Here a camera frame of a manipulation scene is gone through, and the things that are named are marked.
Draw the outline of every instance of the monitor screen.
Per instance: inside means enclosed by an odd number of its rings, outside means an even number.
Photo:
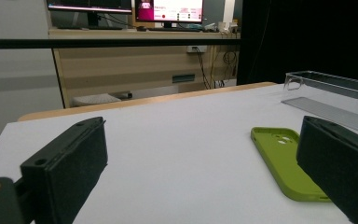
[[[48,0],[48,10],[131,14],[131,0]]]
[[[202,23],[203,0],[135,0],[135,19],[165,23]]]

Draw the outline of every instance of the black horizontal bar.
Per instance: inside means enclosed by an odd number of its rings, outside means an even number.
[[[240,45],[241,39],[0,39],[0,49]]]

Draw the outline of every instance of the keyboard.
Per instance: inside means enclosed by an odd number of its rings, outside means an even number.
[[[58,25],[57,29],[60,30],[122,30],[121,27],[115,27],[115,26],[87,26],[87,27],[81,27],[81,26],[73,26],[73,25]]]
[[[149,31],[166,31],[166,32],[200,32],[198,29],[191,29],[191,28],[164,28],[164,27],[156,27],[156,28],[147,28]]]

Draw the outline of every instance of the mouse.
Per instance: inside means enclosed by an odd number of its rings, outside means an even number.
[[[146,28],[145,26],[137,26],[137,27],[136,27],[136,30],[137,30],[137,31],[146,31],[147,28]]]

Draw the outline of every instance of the desk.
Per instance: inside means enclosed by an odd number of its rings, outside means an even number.
[[[236,39],[240,35],[192,32],[136,32],[49,30],[50,39]],[[66,108],[76,96],[135,91],[171,85],[199,84],[203,77],[197,53],[186,53],[187,46],[54,49],[62,99]],[[204,75],[210,83],[236,77],[236,46],[209,46],[202,53]],[[224,55],[230,60],[225,63]],[[186,82],[173,77],[194,76]]]
[[[0,176],[74,123],[106,119],[109,162],[75,223],[350,223],[333,203],[285,197],[250,139],[255,126],[300,131],[308,113],[282,85],[9,123]]]

